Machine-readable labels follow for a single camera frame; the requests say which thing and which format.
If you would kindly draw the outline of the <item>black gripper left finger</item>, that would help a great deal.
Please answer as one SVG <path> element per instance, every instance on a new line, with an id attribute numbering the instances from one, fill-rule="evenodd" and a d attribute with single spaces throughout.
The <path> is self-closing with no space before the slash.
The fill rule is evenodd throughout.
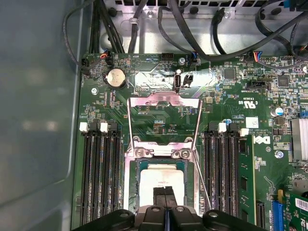
<path id="1" fill-rule="evenodd" d="M 153 189 L 153 205 L 137 214 L 119 209 L 77 228 L 78 231 L 163 231 L 166 218 L 166 188 Z"/>

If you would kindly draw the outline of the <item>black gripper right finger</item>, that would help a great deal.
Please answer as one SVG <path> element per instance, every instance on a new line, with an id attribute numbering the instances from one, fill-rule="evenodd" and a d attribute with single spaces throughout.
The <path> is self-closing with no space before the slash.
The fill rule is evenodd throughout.
<path id="1" fill-rule="evenodd" d="M 202 216 L 190 208 L 178 205 L 173 188 L 166 187 L 166 205 L 173 231 L 262 231 L 261 227 L 219 210 L 209 210 Z"/>

